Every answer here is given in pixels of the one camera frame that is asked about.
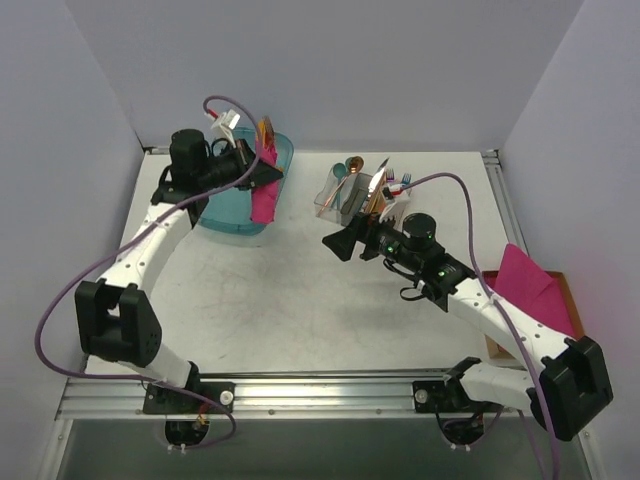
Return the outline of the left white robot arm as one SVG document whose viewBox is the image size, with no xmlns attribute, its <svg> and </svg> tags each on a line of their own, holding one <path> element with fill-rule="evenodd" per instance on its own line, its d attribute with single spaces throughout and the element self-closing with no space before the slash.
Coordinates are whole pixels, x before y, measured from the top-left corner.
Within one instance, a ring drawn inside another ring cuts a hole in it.
<svg viewBox="0 0 640 480">
<path fill-rule="evenodd" d="M 232 185 L 256 194 L 276 189 L 284 174 L 276 166 L 274 133 L 265 125 L 254 145 L 228 138 L 208 143 L 199 130 L 179 130 L 169 155 L 131 247 L 98 280 L 80 282 L 74 301 L 85 354 L 169 384 L 167 400 L 190 411 L 202 399 L 197 368 L 163 343 L 149 296 L 177 245 L 198 223 L 207 192 Z"/>
</svg>

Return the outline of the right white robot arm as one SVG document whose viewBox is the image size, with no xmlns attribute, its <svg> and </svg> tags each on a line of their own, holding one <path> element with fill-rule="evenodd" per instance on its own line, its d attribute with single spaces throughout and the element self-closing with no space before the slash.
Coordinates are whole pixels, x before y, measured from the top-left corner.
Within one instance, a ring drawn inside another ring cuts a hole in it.
<svg viewBox="0 0 640 480">
<path fill-rule="evenodd" d="M 381 257 L 388 270 L 410 281 L 417 299 L 466 321 L 520 363 L 515 370 L 465 358 L 446 373 L 437 406 L 462 410 L 489 403 L 524 410 L 556 439 L 572 440 L 613 400 L 602 348 L 588 336 L 574 339 L 545 326 L 491 291 L 446 252 L 435 232 L 427 214 L 411 214 L 396 229 L 391 220 L 360 213 L 322 243 L 343 262 L 357 245 L 362 260 Z"/>
</svg>

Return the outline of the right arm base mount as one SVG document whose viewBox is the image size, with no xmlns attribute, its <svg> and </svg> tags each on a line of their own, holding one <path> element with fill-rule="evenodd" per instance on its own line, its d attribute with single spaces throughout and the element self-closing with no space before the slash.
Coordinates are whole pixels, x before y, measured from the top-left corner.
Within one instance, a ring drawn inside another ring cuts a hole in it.
<svg viewBox="0 0 640 480">
<path fill-rule="evenodd" d="M 442 379 L 416 380 L 412 382 L 414 411 L 419 414 L 476 414 L 494 413 L 500 406 L 486 401 L 471 400 L 455 385 Z"/>
</svg>

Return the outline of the pink paper napkin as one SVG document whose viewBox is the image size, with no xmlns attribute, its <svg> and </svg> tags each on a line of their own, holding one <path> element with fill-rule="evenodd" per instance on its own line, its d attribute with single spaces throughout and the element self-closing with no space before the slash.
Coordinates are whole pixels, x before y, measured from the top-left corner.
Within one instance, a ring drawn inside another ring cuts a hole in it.
<svg viewBox="0 0 640 480">
<path fill-rule="evenodd" d="M 275 167 L 277 150 L 274 143 L 263 148 L 262 160 Z M 257 188 L 251 193 L 252 211 L 251 221 L 256 224 L 269 224 L 274 221 L 279 181 Z"/>
</svg>

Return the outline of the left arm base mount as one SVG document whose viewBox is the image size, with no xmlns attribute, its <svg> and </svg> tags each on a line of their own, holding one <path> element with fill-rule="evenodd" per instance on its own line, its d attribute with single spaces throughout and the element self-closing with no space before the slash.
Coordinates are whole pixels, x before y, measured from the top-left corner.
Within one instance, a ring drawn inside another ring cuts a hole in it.
<svg viewBox="0 0 640 480">
<path fill-rule="evenodd" d="M 188 390 L 214 400 L 228 411 L 232 411 L 235 388 L 236 384 L 231 381 L 202 380 L 198 386 L 188 387 Z M 192 395 L 167 389 L 156 384 L 148 384 L 146 386 L 142 411 L 148 415 L 220 414 L 217 408 L 206 405 L 202 400 L 198 400 Z"/>
</svg>

